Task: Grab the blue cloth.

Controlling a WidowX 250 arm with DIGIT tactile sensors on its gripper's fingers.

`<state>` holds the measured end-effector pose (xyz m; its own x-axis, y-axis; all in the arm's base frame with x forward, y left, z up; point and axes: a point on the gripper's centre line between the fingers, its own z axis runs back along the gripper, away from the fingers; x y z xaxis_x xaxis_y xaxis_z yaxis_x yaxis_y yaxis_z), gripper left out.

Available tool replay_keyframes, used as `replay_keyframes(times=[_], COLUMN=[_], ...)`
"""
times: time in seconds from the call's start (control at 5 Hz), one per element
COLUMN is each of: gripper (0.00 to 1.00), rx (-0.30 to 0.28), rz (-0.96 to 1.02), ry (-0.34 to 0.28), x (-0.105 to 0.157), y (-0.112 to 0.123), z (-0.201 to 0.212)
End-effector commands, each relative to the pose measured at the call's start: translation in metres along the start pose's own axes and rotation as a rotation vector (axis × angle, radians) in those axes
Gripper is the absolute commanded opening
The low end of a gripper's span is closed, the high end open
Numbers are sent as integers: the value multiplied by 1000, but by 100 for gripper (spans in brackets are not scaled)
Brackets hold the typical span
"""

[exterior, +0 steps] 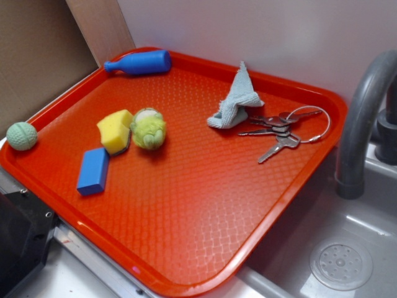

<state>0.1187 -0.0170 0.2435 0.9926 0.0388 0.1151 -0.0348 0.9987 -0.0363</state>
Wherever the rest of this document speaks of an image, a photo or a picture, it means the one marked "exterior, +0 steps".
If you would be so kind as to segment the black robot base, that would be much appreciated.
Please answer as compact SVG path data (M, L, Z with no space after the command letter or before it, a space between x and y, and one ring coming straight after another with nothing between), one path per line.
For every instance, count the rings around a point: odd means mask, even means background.
M34 193L1 194L1 297L10 297L47 262L58 217Z

